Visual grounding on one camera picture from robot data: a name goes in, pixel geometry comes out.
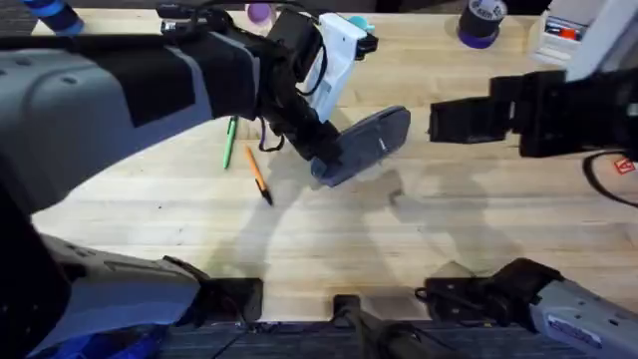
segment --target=white label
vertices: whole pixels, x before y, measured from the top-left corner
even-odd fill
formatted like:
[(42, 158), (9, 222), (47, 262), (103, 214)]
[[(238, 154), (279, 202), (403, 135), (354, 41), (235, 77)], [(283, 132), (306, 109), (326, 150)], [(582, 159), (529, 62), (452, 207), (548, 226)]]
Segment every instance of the white label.
[(568, 337), (576, 339), (596, 349), (602, 349), (600, 337), (589, 330), (576, 327), (572, 322), (558, 319), (552, 315), (547, 315), (549, 328), (558, 331)]
[(507, 14), (507, 6), (499, 0), (472, 0), (470, 10), (478, 17), (489, 21), (500, 20)]

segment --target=white object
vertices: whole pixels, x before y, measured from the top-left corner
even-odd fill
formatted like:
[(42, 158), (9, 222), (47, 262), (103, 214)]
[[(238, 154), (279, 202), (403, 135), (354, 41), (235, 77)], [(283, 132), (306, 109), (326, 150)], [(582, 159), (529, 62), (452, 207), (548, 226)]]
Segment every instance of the white object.
[(567, 65), (567, 81), (617, 70), (638, 42), (638, 0), (608, 0)]
[(529, 37), (531, 57), (542, 63), (565, 67), (576, 54), (581, 41), (545, 32), (547, 21), (573, 24), (587, 34), (589, 25), (605, 3), (613, 0), (554, 0), (539, 21), (532, 27)]
[[(332, 110), (352, 73), (357, 43), (367, 33), (334, 13), (319, 16), (320, 30), (324, 45), (328, 52), (328, 68), (317, 91), (306, 98), (310, 106), (317, 111), (319, 121), (325, 123), (330, 119)], [(323, 54), (317, 55), (308, 78), (304, 83), (304, 92), (309, 92), (317, 83), (321, 71)]]

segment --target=white device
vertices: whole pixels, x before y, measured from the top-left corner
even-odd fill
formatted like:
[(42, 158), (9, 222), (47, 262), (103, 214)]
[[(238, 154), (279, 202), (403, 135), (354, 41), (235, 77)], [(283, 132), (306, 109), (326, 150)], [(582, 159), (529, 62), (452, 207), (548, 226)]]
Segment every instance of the white device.
[(638, 66), (638, 0), (607, 0), (567, 64), (567, 81)]
[[(319, 16), (321, 34), (325, 49), (328, 52), (328, 67), (317, 91), (307, 97), (310, 106), (317, 111), (319, 121), (325, 123), (330, 120), (332, 110), (337, 105), (339, 97), (352, 73), (357, 52), (357, 44), (368, 34), (341, 16), (328, 13)], [(321, 72), (323, 56), (317, 56), (308, 79), (304, 83), (304, 91), (310, 91)]]

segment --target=purple cap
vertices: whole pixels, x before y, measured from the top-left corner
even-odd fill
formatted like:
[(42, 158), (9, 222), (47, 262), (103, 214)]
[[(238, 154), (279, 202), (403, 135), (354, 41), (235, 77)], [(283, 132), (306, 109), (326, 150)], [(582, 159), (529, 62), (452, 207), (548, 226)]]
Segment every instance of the purple cap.
[(459, 39), (461, 39), (461, 41), (464, 44), (474, 49), (486, 49), (489, 46), (491, 46), (491, 44), (493, 44), (494, 41), (496, 41), (496, 38), (498, 37), (498, 33), (499, 33), (499, 29), (496, 29), (496, 31), (494, 31), (493, 34), (484, 38), (479, 38), (476, 36), (472, 36), (464, 31), (461, 31), (461, 29), (457, 29), (457, 35), (459, 36)]
[(268, 18), (270, 18), (270, 12), (270, 5), (268, 4), (250, 4), (246, 10), (248, 19), (250, 19), (253, 24), (261, 24), (268, 20)]

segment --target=red label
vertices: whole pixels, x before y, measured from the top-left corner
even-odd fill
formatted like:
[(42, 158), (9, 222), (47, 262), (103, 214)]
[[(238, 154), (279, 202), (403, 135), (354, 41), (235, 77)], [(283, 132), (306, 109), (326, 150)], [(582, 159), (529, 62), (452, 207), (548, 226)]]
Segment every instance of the red label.
[(629, 161), (629, 159), (618, 160), (614, 163), (614, 165), (616, 166), (616, 170), (618, 171), (618, 173), (621, 175), (626, 175), (630, 172), (636, 171), (634, 163)]
[(576, 30), (574, 30), (574, 29), (562, 29), (562, 30), (560, 30), (560, 36), (565, 38), (565, 39), (576, 40)]

